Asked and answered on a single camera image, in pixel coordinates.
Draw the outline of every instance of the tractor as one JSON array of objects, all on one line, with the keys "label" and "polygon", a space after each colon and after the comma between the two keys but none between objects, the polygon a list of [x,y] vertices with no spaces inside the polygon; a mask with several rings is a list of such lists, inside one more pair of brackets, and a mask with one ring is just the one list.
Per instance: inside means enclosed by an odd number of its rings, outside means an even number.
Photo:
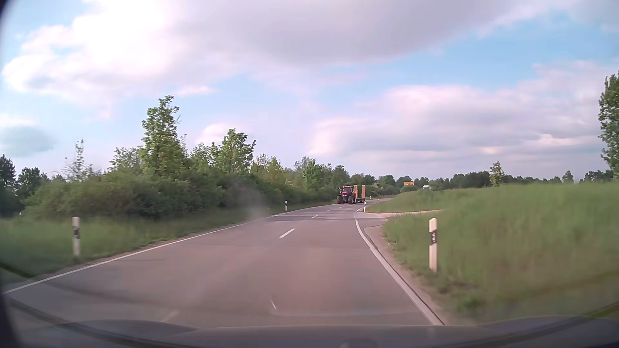
[{"label": "tractor", "polygon": [[337,195],[338,204],[356,204],[357,203],[357,190],[353,186],[342,186],[340,193]]}]

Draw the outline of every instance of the asphalt road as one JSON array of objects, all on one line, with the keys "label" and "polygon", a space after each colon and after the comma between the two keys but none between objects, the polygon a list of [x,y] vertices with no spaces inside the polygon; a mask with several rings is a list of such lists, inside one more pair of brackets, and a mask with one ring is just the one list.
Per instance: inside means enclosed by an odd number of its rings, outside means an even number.
[{"label": "asphalt road", "polygon": [[[197,328],[431,324],[360,234],[382,223],[355,213],[362,207],[275,215],[7,296],[64,321],[139,319]],[[43,324],[19,310],[12,317],[19,329]]]}]

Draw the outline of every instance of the solid edge line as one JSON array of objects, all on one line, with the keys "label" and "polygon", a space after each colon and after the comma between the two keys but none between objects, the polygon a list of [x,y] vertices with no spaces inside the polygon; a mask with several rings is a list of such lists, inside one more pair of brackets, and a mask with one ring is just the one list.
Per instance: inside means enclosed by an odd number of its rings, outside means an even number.
[{"label": "solid edge line", "polygon": [[179,313],[178,310],[173,310],[168,315],[166,315],[165,318],[162,319],[161,321],[163,321],[164,323],[167,323],[168,320],[170,320],[170,319],[174,318],[175,316],[177,316],[178,313]]},{"label": "solid edge line", "polygon": [[290,232],[292,232],[292,231],[294,231],[294,230],[296,230],[296,228],[291,228],[288,232],[286,232],[286,233],[284,233],[283,235],[279,236],[279,238],[286,237],[286,235],[288,235],[288,233],[290,233]]},{"label": "solid edge line", "polygon": [[[297,209],[297,210],[294,210],[294,211],[302,211],[302,210],[304,210],[304,209],[310,209],[310,208],[315,208],[315,207],[307,207],[307,208]],[[153,246],[153,247],[146,248],[146,249],[143,249],[143,250],[139,250],[139,251],[136,251],[136,252],[134,252],[134,253],[127,254],[127,255],[118,256],[117,258],[109,259],[109,260],[106,260],[106,261],[101,261],[101,262],[99,262],[99,263],[89,264],[88,266],[84,266],[84,267],[81,267],[81,268],[77,268],[77,269],[74,269],[74,270],[69,271],[69,272],[60,273],[60,274],[57,274],[57,275],[55,275],[55,276],[51,276],[51,277],[47,277],[47,278],[40,279],[39,281],[36,281],[36,282],[32,282],[32,283],[28,283],[28,284],[24,284],[24,285],[19,286],[19,287],[16,287],[16,288],[9,289],[9,290],[7,290],[7,291],[4,291],[4,292],[3,292],[3,294],[10,294],[11,292],[15,292],[15,291],[18,291],[18,290],[21,290],[21,289],[25,289],[25,288],[27,288],[27,287],[31,287],[31,286],[33,286],[33,285],[41,284],[41,283],[44,283],[44,282],[50,281],[50,280],[52,280],[52,279],[56,279],[56,278],[60,278],[60,277],[64,277],[64,276],[68,276],[69,274],[77,273],[77,272],[79,272],[79,271],[83,271],[83,270],[88,269],[88,268],[93,268],[93,267],[101,266],[102,264],[106,264],[106,263],[110,263],[110,262],[117,261],[117,260],[120,260],[120,259],[128,258],[128,257],[133,256],[133,255],[137,255],[137,254],[145,253],[146,251],[150,251],[150,250],[159,249],[159,248],[162,248],[162,247],[164,247],[164,246],[168,246],[168,245],[172,245],[172,244],[180,243],[180,242],[182,242],[182,241],[190,240],[190,239],[193,239],[193,238],[197,238],[197,237],[202,237],[202,236],[210,235],[211,233],[220,232],[220,231],[228,230],[228,229],[230,229],[230,228],[234,228],[234,227],[239,227],[239,226],[243,226],[243,225],[246,225],[246,224],[250,224],[250,223],[252,223],[252,222],[256,222],[256,221],[260,221],[260,220],[266,220],[266,219],[269,219],[269,218],[271,218],[271,217],[275,217],[275,216],[280,216],[280,215],[288,214],[289,212],[282,212],[282,213],[275,214],[275,215],[271,215],[271,216],[267,216],[267,217],[261,217],[260,219],[256,219],[256,220],[252,220],[252,221],[243,222],[242,224],[237,224],[237,225],[232,225],[232,226],[228,226],[228,227],[225,227],[225,228],[220,228],[220,229],[218,229],[218,230],[214,230],[214,231],[210,231],[210,232],[206,232],[206,233],[201,233],[201,234],[198,234],[198,235],[195,235],[195,236],[192,236],[192,237],[186,237],[186,238],[182,238],[182,239],[179,239],[179,240],[171,241],[171,242],[166,243],[166,244],[161,244],[161,245]]]},{"label": "solid edge line", "polygon": [[381,255],[381,253],[370,243],[370,241],[365,237],[363,231],[361,231],[361,227],[359,227],[359,221],[355,216],[355,225],[357,225],[357,231],[361,238],[365,241],[365,243],[370,247],[370,250],[374,254],[374,256],[378,259],[378,261],[383,265],[385,270],[389,273],[389,275],[396,281],[397,285],[404,290],[404,292],[409,296],[410,300],[422,311],[423,315],[432,325],[444,325],[444,323],[438,318],[438,316],[428,307],[428,305],[415,293],[413,289],[409,287],[408,284],[400,277],[400,275],[396,272],[393,267],[385,260],[385,258]]}]

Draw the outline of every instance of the windshield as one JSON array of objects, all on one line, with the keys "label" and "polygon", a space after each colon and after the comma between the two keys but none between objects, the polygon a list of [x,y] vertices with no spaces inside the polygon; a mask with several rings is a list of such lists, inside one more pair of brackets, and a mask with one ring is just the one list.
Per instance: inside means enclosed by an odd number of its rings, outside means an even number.
[{"label": "windshield", "polygon": [[10,2],[8,318],[18,337],[619,318],[618,11]]}]

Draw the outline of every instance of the grass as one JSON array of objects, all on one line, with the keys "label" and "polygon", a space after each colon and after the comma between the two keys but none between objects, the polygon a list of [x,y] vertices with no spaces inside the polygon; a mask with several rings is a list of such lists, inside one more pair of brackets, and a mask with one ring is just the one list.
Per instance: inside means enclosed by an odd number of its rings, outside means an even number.
[{"label": "grass", "polygon": [[480,189],[450,189],[447,191],[430,191],[420,189],[414,192],[404,192],[393,196],[393,199],[374,204],[367,208],[368,212],[410,212],[444,209],[457,204],[463,198],[469,197]]},{"label": "grass", "polygon": [[[383,204],[444,208],[389,219],[384,232],[398,260],[459,313],[479,321],[581,315],[619,300],[618,183],[425,191]],[[438,275],[428,269],[431,217]]]},{"label": "grass", "polygon": [[[333,202],[289,204],[288,211],[330,203]],[[4,269],[2,283],[21,281],[86,261],[136,250],[158,241],[172,240],[283,211],[283,206],[251,211],[214,209],[182,219],[157,222],[146,219],[82,219],[79,259],[74,259],[72,255],[73,229],[70,219],[0,219],[0,271]]]}]

